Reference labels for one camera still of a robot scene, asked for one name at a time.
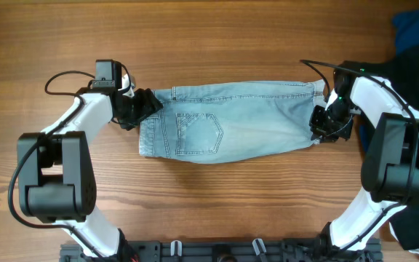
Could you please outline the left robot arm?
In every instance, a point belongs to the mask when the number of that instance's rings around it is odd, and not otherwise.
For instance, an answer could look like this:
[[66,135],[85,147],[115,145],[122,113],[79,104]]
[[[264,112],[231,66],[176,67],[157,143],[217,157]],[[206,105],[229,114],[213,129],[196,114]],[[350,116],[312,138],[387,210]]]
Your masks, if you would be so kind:
[[134,88],[127,68],[97,60],[73,105],[41,132],[17,141],[17,167],[9,182],[12,217],[33,229],[62,229],[75,240],[61,261],[139,261],[124,233],[96,205],[97,186],[89,144],[108,123],[131,130],[163,105],[150,89]]

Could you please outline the light blue denim shorts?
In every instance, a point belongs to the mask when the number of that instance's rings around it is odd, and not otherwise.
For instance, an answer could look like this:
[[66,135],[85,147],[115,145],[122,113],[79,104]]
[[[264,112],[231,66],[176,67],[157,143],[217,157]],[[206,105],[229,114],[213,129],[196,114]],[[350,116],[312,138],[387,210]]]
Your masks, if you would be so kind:
[[325,83],[251,81],[155,90],[163,108],[140,124],[139,154],[198,164],[308,148]]

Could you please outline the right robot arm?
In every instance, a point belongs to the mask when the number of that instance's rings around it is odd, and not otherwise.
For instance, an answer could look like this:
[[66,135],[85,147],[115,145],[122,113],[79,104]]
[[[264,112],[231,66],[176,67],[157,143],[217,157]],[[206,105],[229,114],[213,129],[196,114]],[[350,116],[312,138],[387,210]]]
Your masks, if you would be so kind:
[[372,236],[388,223],[403,249],[419,251],[419,56],[333,70],[327,104],[314,109],[310,127],[334,142],[349,138],[355,116],[364,119],[362,187],[319,236],[294,248],[312,261],[375,261]]

